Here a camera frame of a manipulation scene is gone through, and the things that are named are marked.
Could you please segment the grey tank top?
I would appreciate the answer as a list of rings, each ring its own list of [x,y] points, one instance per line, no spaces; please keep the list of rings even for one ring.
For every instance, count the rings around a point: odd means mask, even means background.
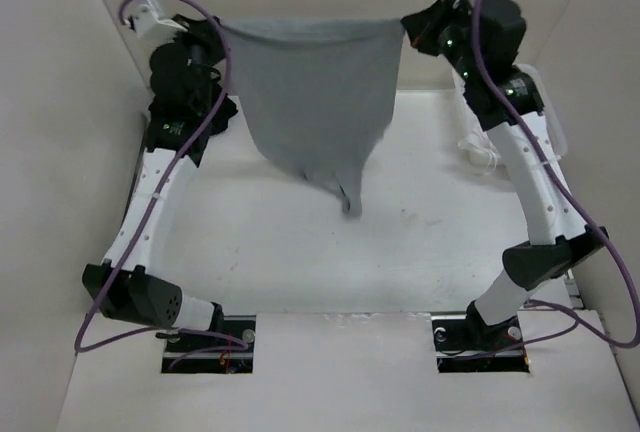
[[[397,18],[222,22],[231,79],[258,151],[362,213],[364,167],[391,124],[404,29]]]

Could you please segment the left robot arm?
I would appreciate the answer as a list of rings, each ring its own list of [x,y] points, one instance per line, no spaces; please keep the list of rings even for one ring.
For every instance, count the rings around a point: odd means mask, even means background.
[[[151,54],[153,99],[141,170],[120,230],[82,283],[109,319],[158,329],[190,329],[206,351],[224,339],[220,305],[187,295],[165,279],[163,254],[173,216],[212,136],[237,112],[217,66],[225,51],[207,20],[163,19],[170,39]]]

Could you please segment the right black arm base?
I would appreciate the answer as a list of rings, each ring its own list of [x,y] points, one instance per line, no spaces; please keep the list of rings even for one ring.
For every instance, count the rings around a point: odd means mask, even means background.
[[[528,373],[519,320],[485,325],[471,307],[465,313],[432,316],[436,366],[440,373]]]

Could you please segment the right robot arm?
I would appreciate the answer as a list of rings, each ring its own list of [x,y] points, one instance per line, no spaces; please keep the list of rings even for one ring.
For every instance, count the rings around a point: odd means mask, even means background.
[[[467,308],[466,340],[487,347],[536,289],[599,251],[601,235],[557,188],[565,180],[541,92],[514,63],[526,31],[520,7],[511,0],[481,0],[479,24],[486,35],[481,57],[502,99],[486,85],[475,61],[469,0],[437,0],[401,23],[413,48],[444,57],[462,79],[465,102],[500,154],[525,216],[527,241],[503,252],[502,272]]]

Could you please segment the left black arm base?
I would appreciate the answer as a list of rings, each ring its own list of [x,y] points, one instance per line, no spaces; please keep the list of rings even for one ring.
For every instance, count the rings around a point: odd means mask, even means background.
[[[162,374],[251,374],[254,368],[256,315],[226,316],[217,336],[158,332],[164,343]]]

